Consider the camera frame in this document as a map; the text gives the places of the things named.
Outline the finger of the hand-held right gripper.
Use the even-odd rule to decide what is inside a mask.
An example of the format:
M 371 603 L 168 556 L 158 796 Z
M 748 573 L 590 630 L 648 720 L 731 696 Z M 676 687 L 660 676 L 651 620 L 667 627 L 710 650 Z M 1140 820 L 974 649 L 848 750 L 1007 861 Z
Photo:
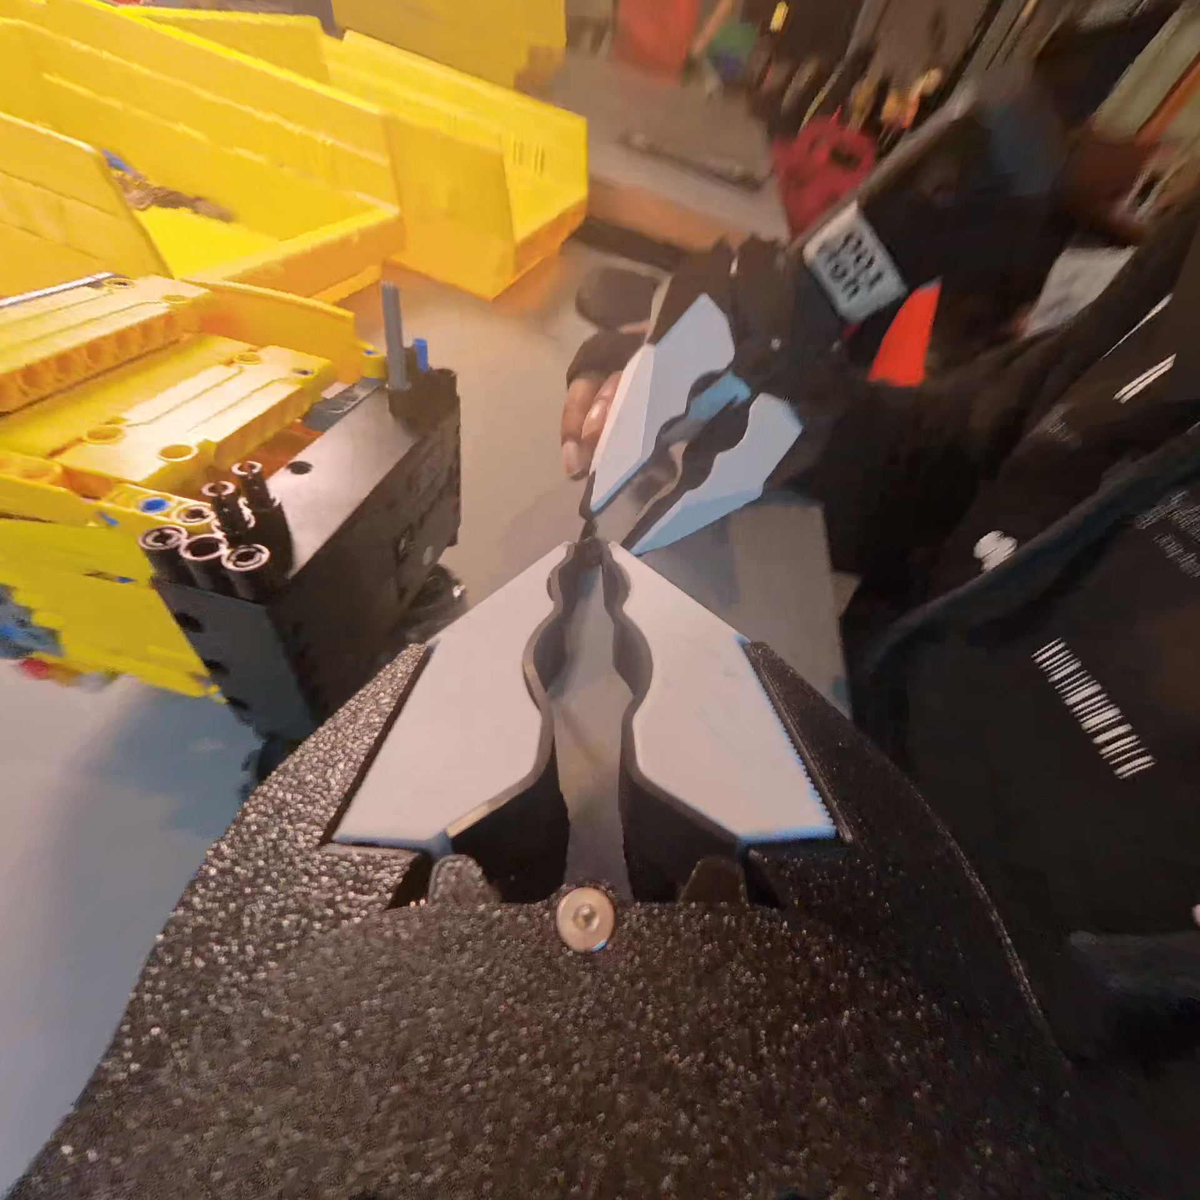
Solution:
M 757 501 L 803 427 L 796 409 L 771 394 L 727 407 L 686 443 L 677 486 L 638 519 L 628 550 L 673 546 Z
M 726 311 L 701 293 L 637 349 L 594 450 L 588 520 L 660 520 L 691 504 L 746 434 L 734 343 Z

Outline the grey metal axle rod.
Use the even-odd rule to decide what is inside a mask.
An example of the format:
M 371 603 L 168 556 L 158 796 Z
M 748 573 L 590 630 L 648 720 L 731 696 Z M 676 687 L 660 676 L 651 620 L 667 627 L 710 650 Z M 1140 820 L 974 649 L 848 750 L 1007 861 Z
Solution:
M 391 280 L 380 281 L 380 313 L 384 334 L 386 384 L 391 399 L 408 386 L 408 356 L 403 329 L 400 290 Z

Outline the person's right hand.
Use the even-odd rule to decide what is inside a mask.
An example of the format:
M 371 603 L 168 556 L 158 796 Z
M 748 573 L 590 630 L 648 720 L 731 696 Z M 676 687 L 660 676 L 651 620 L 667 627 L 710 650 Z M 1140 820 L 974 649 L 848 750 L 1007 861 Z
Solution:
M 644 343 L 648 323 L 627 324 L 586 339 L 566 371 L 560 420 L 564 473 L 578 480 L 590 473 L 624 367 Z

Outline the red plastic canister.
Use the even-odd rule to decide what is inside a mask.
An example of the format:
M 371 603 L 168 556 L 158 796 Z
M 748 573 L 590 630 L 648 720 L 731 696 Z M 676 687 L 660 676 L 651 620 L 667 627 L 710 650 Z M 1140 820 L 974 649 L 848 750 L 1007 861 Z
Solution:
M 870 174 L 876 139 L 834 110 L 813 116 L 790 137 L 776 139 L 770 153 L 788 233 L 798 236 Z

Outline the yellow toy block robot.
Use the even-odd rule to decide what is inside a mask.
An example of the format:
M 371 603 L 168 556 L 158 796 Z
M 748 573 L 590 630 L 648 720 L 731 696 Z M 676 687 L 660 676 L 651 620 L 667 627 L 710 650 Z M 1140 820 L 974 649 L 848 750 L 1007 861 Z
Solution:
M 453 371 L 337 306 L 100 274 L 3 301 L 3 659 L 223 703 L 291 746 L 433 606 Z

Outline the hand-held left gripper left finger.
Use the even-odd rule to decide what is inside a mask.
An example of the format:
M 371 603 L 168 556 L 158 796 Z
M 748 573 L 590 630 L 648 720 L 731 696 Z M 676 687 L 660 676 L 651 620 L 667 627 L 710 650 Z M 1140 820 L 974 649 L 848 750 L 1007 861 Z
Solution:
M 450 849 L 544 771 L 561 660 L 558 544 L 434 636 L 353 787 L 341 846 Z

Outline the black flat device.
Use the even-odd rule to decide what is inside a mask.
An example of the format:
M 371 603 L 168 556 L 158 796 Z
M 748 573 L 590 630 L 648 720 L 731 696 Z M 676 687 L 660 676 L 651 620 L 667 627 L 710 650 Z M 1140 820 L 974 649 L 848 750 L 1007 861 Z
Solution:
M 738 160 L 690 153 L 677 144 L 653 140 L 636 130 L 623 130 L 618 136 L 618 143 L 641 157 L 664 163 L 690 176 L 743 193 L 757 193 L 768 183 L 773 174 L 770 167 L 756 170 Z

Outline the loose metal parts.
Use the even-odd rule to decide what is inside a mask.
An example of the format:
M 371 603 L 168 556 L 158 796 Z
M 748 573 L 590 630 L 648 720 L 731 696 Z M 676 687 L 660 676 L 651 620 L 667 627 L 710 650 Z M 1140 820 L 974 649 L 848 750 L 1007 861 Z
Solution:
M 157 207 L 171 211 L 187 211 L 221 223 L 233 223 L 236 220 L 231 210 L 223 204 L 164 184 L 157 184 L 118 157 L 106 154 L 104 160 L 113 179 L 123 191 L 127 204 L 134 211 L 147 211 Z

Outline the person in black hoodie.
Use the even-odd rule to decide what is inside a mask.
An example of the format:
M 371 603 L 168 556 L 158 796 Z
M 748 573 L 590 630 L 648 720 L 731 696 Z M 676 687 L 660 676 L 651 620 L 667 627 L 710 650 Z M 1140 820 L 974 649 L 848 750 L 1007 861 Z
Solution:
M 1061 329 L 1061 384 L 943 544 L 858 579 L 853 707 L 1084 1077 L 1196 1120 L 1196 191 Z

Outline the grey desk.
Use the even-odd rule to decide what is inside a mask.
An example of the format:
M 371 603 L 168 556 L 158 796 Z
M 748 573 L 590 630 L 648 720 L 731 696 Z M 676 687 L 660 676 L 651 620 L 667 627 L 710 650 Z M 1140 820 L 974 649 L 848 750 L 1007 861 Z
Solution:
M 578 527 L 560 460 L 563 381 L 590 334 L 576 290 L 603 257 L 570 243 L 494 304 L 393 271 L 408 337 L 457 371 L 461 523 L 443 561 L 478 603 Z M 647 561 L 771 646 L 847 711 L 817 511 L 763 500 Z M 56 1131 L 107 1049 L 146 956 L 236 816 L 250 731 L 224 707 L 134 680 L 1 679 L 1 1183 Z

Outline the orange traffic cone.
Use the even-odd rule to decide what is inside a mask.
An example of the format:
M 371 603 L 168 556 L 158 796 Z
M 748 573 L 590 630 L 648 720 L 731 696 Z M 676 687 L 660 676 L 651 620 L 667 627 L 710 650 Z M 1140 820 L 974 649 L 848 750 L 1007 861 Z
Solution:
M 898 307 L 867 371 L 873 383 L 913 387 L 926 380 L 926 360 L 940 304 L 941 279 L 930 280 Z

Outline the black textured pad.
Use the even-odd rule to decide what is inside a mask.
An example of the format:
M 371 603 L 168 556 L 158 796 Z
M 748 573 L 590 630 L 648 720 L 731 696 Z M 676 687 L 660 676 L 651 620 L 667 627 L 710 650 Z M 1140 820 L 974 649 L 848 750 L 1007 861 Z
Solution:
M 631 267 L 601 264 L 581 279 L 574 310 L 603 333 L 643 333 L 654 317 L 656 299 L 667 281 Z

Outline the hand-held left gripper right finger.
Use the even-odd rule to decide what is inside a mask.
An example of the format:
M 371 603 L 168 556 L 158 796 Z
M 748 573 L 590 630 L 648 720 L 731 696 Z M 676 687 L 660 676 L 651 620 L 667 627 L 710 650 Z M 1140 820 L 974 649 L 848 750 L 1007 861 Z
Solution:
M 748 639 L 617 544 L 603 569 L 631 777 L 734 849 L 836 839 Z

